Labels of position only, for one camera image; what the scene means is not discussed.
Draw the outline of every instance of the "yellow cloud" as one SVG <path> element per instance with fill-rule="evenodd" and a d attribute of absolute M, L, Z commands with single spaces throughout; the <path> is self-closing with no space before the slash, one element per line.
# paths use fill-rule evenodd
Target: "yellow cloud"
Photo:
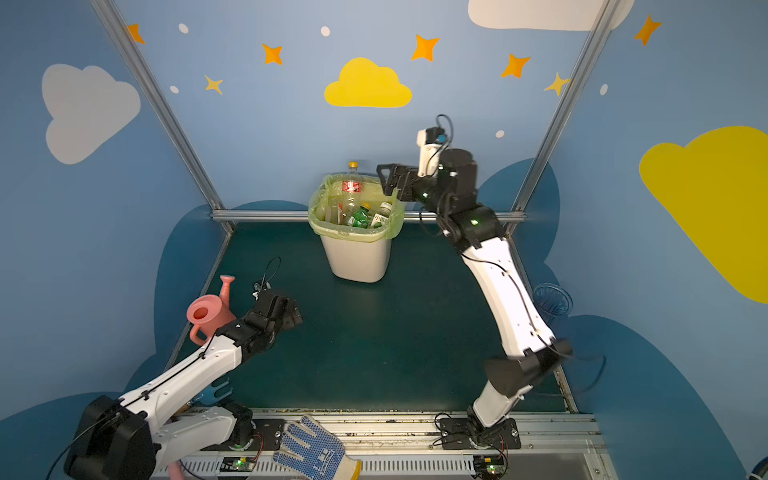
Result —
<path fill-rule="evenodd" d="M 686 147 L 659 144 L 640 175 L 725 280 L 768 303 L 768 134 L 724 127 Z"/>
<path fill-rule="evenodd" d="M 379 67 L 368 58 L 348 61 L 339 81 L 326 87 L 326 101 L 337 107 L 396 108 L 407 105 L 412 96 L 394 70 Z"/>

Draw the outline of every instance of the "work glove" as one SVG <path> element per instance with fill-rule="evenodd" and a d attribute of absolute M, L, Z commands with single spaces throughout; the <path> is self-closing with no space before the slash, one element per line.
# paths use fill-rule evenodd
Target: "work glove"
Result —
<path fill-rule="evenodd" d="M 310 480 L 357 480 L 361 464 L 344 453 L 338 438 L 305 415 L 288 425 L 273 459 Z"/>

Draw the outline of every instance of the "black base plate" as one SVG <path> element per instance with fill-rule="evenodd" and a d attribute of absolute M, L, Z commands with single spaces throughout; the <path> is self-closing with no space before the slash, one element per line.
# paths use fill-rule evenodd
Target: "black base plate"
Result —
<path fill-rule="evenodd" d="M 468 426 L 467 419 L 439 419 L 438 425 L 440 426 L 440 432 L 443 435 L 442 449 L 443 450 L 470 450 L 475 449 L 475 446 L 469 441 L 467 436 Z M 502 445 L 502 439 L 504 438 L 505 445 Z M 520 443 L 520 435 L 518 434 L 518 424 L 514 419 L 506 419 L 501 425 L 499 435 L 495 437 L 493 442 L 484 446 L 496 447 L 502 450 L 502 446 L 509 450 L 519 450 L 522 445 Z"/>
<path fill-rule="evenodd" d="M 261 448 L 261 439 L 264 439 L 264 448 L 262 449 L 263 452 L 280 450 L 280 439 L 282 438 L 285 420 L 253 419 L 253 424 L 256 426 L 256 428 L 253 430 L 253 442 L 251 442 L 247 449 L 242 450 L 242 452 L 258 452 L 259 448 Z M 275 432 L 280 432 L 280 436 L 275 436 Z M 206 452 L 228 452 L 232 451 L 230 448 L 232 444 L 232 441 L 228 441 L 220 443 L 219 445 L 211 445 L 210 447 L 206 447 L 203 450 Z"/>

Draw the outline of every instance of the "trash can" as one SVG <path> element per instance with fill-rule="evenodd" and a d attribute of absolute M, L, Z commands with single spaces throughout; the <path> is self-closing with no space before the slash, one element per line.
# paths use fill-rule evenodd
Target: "trash can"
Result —
<path fill-rule="evenodd" d="M 328 199 L 342 194 L 345 174 L 327 175 L 310 199 L 310 226 L 320 235 L 333 274 L 356 282 L 374 283 L 384 277 L 389 249 L 406 217 L 406 206 L 394 195 L 387 196 L 377 177 L 362 177 L 362 199 L 371 205 L 392 204 L 389 221 L 379 228 L 358 228 L 326 222 Z"/>

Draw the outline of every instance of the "green mat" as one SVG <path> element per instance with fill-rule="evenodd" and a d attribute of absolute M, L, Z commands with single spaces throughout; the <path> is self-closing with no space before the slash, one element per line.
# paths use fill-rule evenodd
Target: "green mat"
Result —
<path fill-rule="evenodd" d="M 282 257 L 270 282 L 298 301 L 304 323 L 229 376 L 250 408 L 465 410 L 482 391 L 482 360 L 503 353 L 491 310 L 469 269 L 442 238 L 406 224 L 384 278 L 366 284 L 330 270 L 307 223 L 241 223 L 219 275 L 233 275 L 230 308 L 253 305 L 253 283 Z M 193 352 L 189 339 L 179 358 Z M 559 393 L 553 376 L 536 392 Z M 529 396 L 517 410 L 564 412 L 562 398 Z"/>

